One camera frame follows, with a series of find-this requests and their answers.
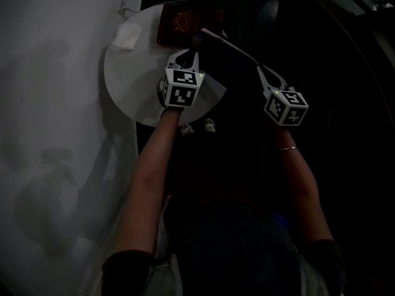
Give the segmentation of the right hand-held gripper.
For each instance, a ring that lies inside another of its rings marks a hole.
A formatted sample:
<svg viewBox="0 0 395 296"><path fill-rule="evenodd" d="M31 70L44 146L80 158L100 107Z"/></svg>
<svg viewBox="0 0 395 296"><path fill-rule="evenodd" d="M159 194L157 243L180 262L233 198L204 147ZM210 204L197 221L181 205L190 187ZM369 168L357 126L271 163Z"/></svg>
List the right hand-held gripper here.
<svg viewBox="0 0 395 296"><path fill-rule="evenodd" d="M309 106L303 95L296 91L281 90L288 86L284 78L265 66L257 66L257 72L264 89L264 112L278 126L299 126Z"/></svg>

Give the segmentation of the white folded tissue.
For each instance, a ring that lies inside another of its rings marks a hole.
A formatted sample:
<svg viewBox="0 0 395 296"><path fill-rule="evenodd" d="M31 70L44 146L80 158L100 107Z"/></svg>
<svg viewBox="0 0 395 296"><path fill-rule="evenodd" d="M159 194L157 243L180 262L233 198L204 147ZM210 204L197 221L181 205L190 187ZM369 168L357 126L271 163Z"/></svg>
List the white folded tissue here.
<svg viewBox="0 0 395 296"><path fill-rule="evenodd" d="M115 38L111 42L112 49L121 51L132 51L135 48L142 26L136 23L125 22L117 30Z"/></svg>

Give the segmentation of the blue booklet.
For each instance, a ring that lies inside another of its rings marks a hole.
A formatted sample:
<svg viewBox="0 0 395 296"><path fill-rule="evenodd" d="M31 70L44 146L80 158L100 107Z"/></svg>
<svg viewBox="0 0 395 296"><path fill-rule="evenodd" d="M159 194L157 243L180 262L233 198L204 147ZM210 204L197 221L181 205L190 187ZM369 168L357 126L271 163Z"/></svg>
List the blue booklet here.
<svg viewBox="0 0 395 296"><path fill-rule="evenodd" d="M202 29L198 34L205 34L205 46L199 51L201 68L206 72L246 72L256 68L260 63L249 54L229 42L226 37Z"/></svg>

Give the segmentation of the person's dark clothing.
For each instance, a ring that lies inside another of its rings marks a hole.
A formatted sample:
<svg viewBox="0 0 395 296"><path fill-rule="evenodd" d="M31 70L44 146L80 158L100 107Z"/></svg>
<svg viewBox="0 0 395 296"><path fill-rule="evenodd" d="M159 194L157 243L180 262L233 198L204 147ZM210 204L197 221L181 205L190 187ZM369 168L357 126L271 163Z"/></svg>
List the person's dark clothing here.
<svg viewBox="0 0 395 296"><path fill-rule="evenodd" d="M213 201L166 208L161 255L127 250L102 266L102 296L341 296L338 245L297 248L287 229L252 205Z"/></svg>

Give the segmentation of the person's right forearm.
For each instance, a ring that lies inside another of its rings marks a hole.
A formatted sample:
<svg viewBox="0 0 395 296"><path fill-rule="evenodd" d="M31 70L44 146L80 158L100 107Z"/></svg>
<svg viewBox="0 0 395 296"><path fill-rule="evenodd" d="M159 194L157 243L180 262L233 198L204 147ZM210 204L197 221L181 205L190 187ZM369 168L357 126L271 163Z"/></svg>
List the person's right forearm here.
<svg viewBox="0 0 395 296"><path fill-rule="evenodd" d="M291 133L278 126L271 128L271 132L285 169L303 241L306 244L332 241L333 236L320 204L317 182Z"/></svg>

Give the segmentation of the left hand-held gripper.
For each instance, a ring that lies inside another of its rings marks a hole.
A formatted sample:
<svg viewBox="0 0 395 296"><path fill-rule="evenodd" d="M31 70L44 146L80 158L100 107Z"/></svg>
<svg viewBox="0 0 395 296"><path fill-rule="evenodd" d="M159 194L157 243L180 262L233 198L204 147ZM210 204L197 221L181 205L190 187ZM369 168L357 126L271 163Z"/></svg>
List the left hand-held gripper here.
<svg viewBox="0 0 395 296"><path fill-rule="evenodd" d="M172 54L157 86L160 104L163 107L192 107L205 77L203 72L197 71L198 51L183 49Z"/></svg>

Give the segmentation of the person's left forearm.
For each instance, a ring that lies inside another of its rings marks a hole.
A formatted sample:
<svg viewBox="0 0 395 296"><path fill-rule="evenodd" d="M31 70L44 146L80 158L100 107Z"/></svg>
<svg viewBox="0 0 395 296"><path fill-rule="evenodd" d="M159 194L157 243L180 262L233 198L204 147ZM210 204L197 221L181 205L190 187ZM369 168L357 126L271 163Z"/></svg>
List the person's left forearm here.
<svg viewBox="0 0 395 296"><path fill-rule="evenodd" d="M137 159L110 256L127 250L155 254L166 172L181 110L167 109Z"/></svg>

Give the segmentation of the red box with gold emblem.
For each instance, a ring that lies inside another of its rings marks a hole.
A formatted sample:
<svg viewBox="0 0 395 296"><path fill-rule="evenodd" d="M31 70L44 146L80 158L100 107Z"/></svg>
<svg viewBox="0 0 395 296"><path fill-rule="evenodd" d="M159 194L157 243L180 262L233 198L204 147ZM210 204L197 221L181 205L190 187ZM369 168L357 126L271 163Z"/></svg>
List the red box with gold emblem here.
<svg viewBox="0 0 395 296"><path fill-rule="evenodd" d="M216 34L223 30L223 11L202 7L164 4L157 33L163 46L190 47L193 37L205 28Z"/></svg>

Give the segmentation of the round white table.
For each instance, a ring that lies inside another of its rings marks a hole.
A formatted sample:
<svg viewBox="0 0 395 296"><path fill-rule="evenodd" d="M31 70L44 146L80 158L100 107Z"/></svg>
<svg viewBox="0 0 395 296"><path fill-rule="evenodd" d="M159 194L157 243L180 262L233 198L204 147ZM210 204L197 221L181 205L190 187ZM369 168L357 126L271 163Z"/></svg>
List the round white table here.
<svg viewBox="0 0 395 296"><path fill-rule="evenodd" d="M157 91L171 57L184 52L179 47L157 43L162 6L153 6L130 17L126 23L141 27L131 51L108 47L104 60L107 90L117 107L132 120L156 127L164 107Z"/></svg>

